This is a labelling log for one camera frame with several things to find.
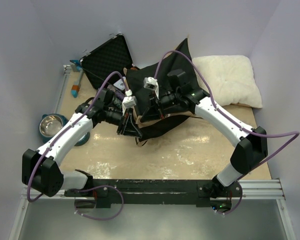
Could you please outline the beige fabric pet tent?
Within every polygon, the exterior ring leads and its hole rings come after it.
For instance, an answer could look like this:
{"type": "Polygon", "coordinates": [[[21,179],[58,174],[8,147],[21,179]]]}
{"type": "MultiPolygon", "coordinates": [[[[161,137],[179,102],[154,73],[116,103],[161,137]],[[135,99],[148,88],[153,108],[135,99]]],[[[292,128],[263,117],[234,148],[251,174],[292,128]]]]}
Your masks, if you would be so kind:
{"type": "MultiPolygon", "coordinates": [[[[141,120],[144,112],[134,108],[134,118],[142,132],[142,138],[136,139],[137,144],[144,144],[149,139],[163,136],[167,132],[185,122],[195,113],[195,107],[200,101],[209,97],[197,80],[192,58],[189,51],[188,39],[184,39],[174,52],[166,56],[161,63],[141,68],[145,77],[157,79],[159,85],[159,101],[165,118],[162,120],[141,120]]],[[[150,106],[150,94],[153,91],[144,88],[144,78],[141,86],[147,91],[147,105],[150,106]]]]}

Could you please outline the black tent pole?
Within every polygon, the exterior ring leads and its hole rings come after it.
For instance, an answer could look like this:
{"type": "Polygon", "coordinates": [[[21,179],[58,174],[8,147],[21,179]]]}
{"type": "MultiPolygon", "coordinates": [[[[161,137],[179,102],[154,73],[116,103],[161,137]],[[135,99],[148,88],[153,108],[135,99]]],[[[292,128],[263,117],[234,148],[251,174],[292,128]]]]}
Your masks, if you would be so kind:
{"type": "Polygon", "coordinates": [[[74,65],[74,68],[77,71],[79,72],[83,71],[87,75],[89,82],[95,89],[99,88],[104,82],[105,80],[104,78],[98,76],[96,73],[93,73],[92,71],[82,68],[78,60],[70,60],[70,62],[74,65]]]}

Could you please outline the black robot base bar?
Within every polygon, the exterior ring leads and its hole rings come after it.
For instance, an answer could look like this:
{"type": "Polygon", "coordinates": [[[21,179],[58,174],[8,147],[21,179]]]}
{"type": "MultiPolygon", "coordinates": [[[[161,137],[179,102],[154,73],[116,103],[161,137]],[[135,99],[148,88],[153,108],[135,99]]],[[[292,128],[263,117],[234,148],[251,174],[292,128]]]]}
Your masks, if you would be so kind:
{"type": "Polygon", "coordinates": [[[231,208],[231,200],[243,195],[238,182],[218,186],[212,180],[90,179],[83,190],[66,190],[80,208],[110,208],[114,204],[194,205],[208,208],[223,200],[220,209],[231,208]]]}

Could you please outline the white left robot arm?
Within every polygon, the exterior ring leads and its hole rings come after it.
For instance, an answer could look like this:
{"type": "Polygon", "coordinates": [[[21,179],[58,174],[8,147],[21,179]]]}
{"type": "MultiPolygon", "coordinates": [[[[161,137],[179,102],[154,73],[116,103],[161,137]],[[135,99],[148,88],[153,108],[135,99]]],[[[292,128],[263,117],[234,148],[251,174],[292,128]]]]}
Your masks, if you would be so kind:
{"type": "Polygon", "coordinates": [[[137,99],[131,90],[125,92],[122,110],[112,110],[114,93],[99,90],[80,104],[67,124],[37,150],[27,149],[22,155],[22,183],[27,190],[34,189],[42,195],[53,197],[60,190],[76,189],[82,196],[94,190],[90,176],[83,171],[63,173],[60,165],[68,152],[97,124],[106,122],[117,126],[117,134],[141,138],[142,133],[133,118],[137,99]]]}

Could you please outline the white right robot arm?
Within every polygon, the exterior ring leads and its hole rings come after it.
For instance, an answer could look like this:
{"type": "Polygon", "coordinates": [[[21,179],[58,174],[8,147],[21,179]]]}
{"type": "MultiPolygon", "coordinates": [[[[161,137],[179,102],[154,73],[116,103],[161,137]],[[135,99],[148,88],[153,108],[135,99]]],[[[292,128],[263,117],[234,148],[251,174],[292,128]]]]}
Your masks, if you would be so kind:
{"type": "Polygon", "coordinates": [[[180,125],[189,112],[212,124],[234,147],[229,164],[213,178],[213,192],[220,197],[231,190],[231,184],[257,167],[268,156],[266,131],[235,118],[217,104],[212,94],[201,87],[193,87],[186,73],[173,70],[168,73],[170,90],[160,95],[159,82],[145,77],[143,87],[150,91],[149,106],[140,118],[148,138],[156,138],[180,125]]]}

